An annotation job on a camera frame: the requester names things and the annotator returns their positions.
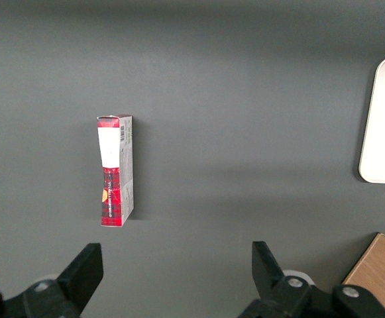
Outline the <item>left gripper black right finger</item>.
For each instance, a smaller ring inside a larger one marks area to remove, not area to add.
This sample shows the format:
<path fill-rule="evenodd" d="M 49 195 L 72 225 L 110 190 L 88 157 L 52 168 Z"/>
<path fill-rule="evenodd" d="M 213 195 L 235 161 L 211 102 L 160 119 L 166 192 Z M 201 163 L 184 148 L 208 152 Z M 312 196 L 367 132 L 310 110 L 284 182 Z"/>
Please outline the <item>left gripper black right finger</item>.
<path fill-rule="evenodd" d="M 285 275 L 264 241 L 252 243 L 252 278 L 259 298 L 240 317 L 334 317 L 331 296 L 297 275 Z"/>

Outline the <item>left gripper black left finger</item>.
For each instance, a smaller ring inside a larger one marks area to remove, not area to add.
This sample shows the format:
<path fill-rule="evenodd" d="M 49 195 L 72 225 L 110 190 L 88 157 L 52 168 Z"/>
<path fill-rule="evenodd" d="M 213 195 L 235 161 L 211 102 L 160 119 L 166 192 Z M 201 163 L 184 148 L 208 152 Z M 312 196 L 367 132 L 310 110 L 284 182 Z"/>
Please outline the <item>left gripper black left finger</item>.
<path fill-rule="evenodd" d="M 80 317 L 103 278 L 101 245 L 89 243 L 55 279 L 5 301 L 7 317 Z"/>

